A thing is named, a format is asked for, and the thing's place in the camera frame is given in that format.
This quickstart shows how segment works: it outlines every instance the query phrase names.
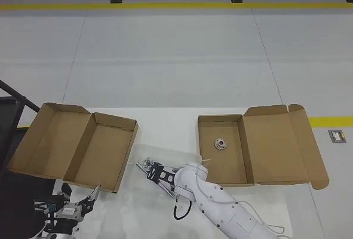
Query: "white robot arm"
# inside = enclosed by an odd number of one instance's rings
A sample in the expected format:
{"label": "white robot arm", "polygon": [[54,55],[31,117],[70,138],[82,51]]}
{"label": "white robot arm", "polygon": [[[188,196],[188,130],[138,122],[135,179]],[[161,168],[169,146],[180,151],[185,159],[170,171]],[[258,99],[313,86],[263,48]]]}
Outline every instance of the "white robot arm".
{"label": "white robot arm", "polygon": [[[171,197],[178,199],[183,196],[190,202],[197,202],[201,213],[230,239],[289,238],[285,235],[274,234],[273,232],[276,231],[272,230],[261,219],[261,221],[258,221],[253,217],[239,201],[220,185],[206,182],[208,170],[201,164],[190,163],[183,168],[173,168],[172,173],[164,170],[165,166],[149,159],[144,161],[143,166],[139,163],[137,163],[137,166],[148,174],[148,179],[158,184]],[[169,183],[173,193],[159,180]],[[177,217],[175,207],[175,219],[183,219],[190,209],[191,204],[184,216]]]}
{"label": "white robot arm", "polygon": [[206,182],[207,175],[204,166],[187,164],[174,177],[174,192],[196,201],[199,210],[230,239],[277,238],[220,185]]}

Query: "white cable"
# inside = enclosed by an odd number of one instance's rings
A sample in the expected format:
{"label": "white cable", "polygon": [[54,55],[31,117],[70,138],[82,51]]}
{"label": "white cable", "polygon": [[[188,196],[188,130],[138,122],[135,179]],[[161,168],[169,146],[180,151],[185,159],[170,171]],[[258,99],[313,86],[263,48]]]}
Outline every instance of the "white cable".
{"label": "white cable", "polygon": [[[200,167],[200,165],[198,164],[197,171],[196,171],[196,184],[197,184],[198,189],[200,190],[200,192],[201,192],[206,198],[208,198],[207,194],[205,194],[205,193],[201,190],[201,188],[200,188],[200,186],[199,186],[199,181],[198,181],[198,173],[199,173],[199,170],[200,170],[199,167]],[[220,201],[214,201],[214,200],[212,200],[212,202],[214,202],[214,203],[220,203],[220,204],[246,203],[246,204],[248,204],[248,206],[250,206],[250,207],[253,209],[254,213],[255,213],[255,214],[257,215],[257,217],[260,219],[260,222],[261,222],[262,224],[265,224],[265,225],[268,227],[268,229],[271,230],[272,232],[274,232],[274,233],[276,233],[276,234],[279,234],[279,235],[277,235],[277,237],[285,237],[285,238],[291,239],[290,237],[288,237],[288,236],[286,236],[286,235],[281,235],[281,234],[283,234],[283,233],[285,232],[285,227],[266,224],[265,221],[264,221],[264,220],[260,217],[260,215],[257,213],[256,209],[254,209],[254,207],[253,207],[250,203],[248,203],[247,201],[238,201],[238,200],[235,200],[235,201],[220,202]],[[281,228],[283,231],[282,231],[282,232],[276,232],[276,231],[273,230],[271,227]]]}
{"label": "white cable", "polygon": [[287,235],[277,235],[277,237],[285,237],[285,238],[291,239],[291,237],[288,237]]}
{"label": "white cable", "polygon": [[35,234],[35,236],[34,236],[34,237],[30,237],[29,239],[36,239],[36,238],[38,237],[38,235],[39,235],[41,232],[43,232],[43,231],[44,231],[44,229],[45,229],[46,225],[47,225],[47,221],[45,221],[45,225],[44,225],[44,227],[43,227],[43,228],[39,231],[39,233]]}

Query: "black cable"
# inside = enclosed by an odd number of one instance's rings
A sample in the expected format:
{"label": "black cable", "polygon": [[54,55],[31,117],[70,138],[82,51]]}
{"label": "black cable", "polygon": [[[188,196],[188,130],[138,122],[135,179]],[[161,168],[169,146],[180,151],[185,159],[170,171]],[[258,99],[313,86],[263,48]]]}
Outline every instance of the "black cable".
{"label": "black cable", "polygon": [[177,206],[175,205],[175,207],[174,207],[174,218],[175,218],[176,220],[182,220],[184,217],[186,217],[186,216],[188,215],[189,211],[191,210],[191,207],[192,207],[192,201],[190,200],[190,201],[189,201],[189,208],[188,208],[186,214],[184,214],[184,216],[182,216],[182,217],[177,217],[177,216],[176,216],[176,209],[177,209]]}

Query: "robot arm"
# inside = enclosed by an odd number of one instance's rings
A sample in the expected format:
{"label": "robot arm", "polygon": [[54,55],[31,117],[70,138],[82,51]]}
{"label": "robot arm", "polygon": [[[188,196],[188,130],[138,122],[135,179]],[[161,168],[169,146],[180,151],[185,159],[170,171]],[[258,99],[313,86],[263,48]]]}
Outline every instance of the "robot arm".
{"label": "robot arm", "polygon": [[[34,209],[46,215],[45,226],[32,238],[46,239],[75,239],[73,229],[82,222],[85,215],[93,210],[95,201],[98,199],[100,185],[85,199],[71,203],[71,188],[67,183],[62,185],[61,191],[50,198],[34,200]],[[42,231],[48,233],[46,237],[41,237]]]}
{"label": "robot arm", "polygon": [[276,239],[267,224],[253,217],[231,194],[220,185],[206,182],[208,170],[196,163],[190,163],[183,168],[173,169],[176,174],[164,170],[164,166],[152,160],[145,160],[148,170],[147,178],[158,184],[163,190],[165,186],[159,182],[169,183],[173,197],[183,196],[191,202],[196,202],[199,210],[216,227],[230,239]]}

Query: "cable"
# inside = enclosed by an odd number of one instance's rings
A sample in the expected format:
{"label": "cable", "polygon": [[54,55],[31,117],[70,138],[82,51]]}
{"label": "cable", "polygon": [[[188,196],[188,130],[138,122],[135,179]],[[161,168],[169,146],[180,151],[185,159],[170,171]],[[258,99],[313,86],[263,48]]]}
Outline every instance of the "cable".
{"label": "cable", "polygon": [[44,231],[46,225],[47,225],[47,221],[45,221],[45,225],[44,225],[44,227],[39,231],[39,233],[35,234],[34,237],[30,237],[29,239],[36,239],[36,238],[38,237],[38,235],[41,234],[41,232]]}
{"label": "cable", "polygon": [[[196,171],[196,173],[195,173],[195,175],[196,175],[196,184],[197,184],[198,189],[200,190],[200,192],[201,192],[206,198],[208,198],[207,194],[205,194],[205,193],[203,192],[203,190],[201,190],[201,188],[200,188],[200,186],[199,186],[199,181],[198,181],[198,173],[199,173],[199,170],[200,170],[199,166],[200,166],[200,165],[198,164],[197,171]],[[212,200],[212,202],[214,202],[214,203],[220,203],[220,204],[246,203],[246,204],[248,204],[248,206],[250,206],[250,207],[253,209],[254,213],[255,213],[255,214],[257,215],[257,217],[260,219],[260,222],[261,222],[262,224],[265,224],[269,230],[271,230],[272,232],[278,234],[277,237],[285,237],[285,238],[291,239],[290,237],[288,237],[288,236],[286,236],[286,235],[281,235],[281,234],[283,234],[283,233],[285,232],[285,227],[266,224],[265,221],[264,221],[264,220],[260,217],[260,215],[257,213],[256,209],[254,209],[254,207],[253,207],[250,203],[248,203],[247,201],[238,201],[238,200],[235,200],[235,201],[220,202],[220,201],[214,201],[214,200]],[[282,232],[277,232],[277,231],[273,230],[271,227],[281,228],[283,231],[282,231]]]}
{"label": "cable", "polygon": [[182,220],[184,217],[186,217],[186,216],[188,215],[189,211],[191,210],[191,207],[192,207],[192,201],[189,200],[189,207],[188,207],[188,210],[187,210],[186,214],[184,214],[184,216],[182,216],[182,217],[177,217],[177,216],[176,216],[176,209],[177,209],[177,206],[175,205],[175,207],[174,207],[174,218],[175,218],[176,220]]}

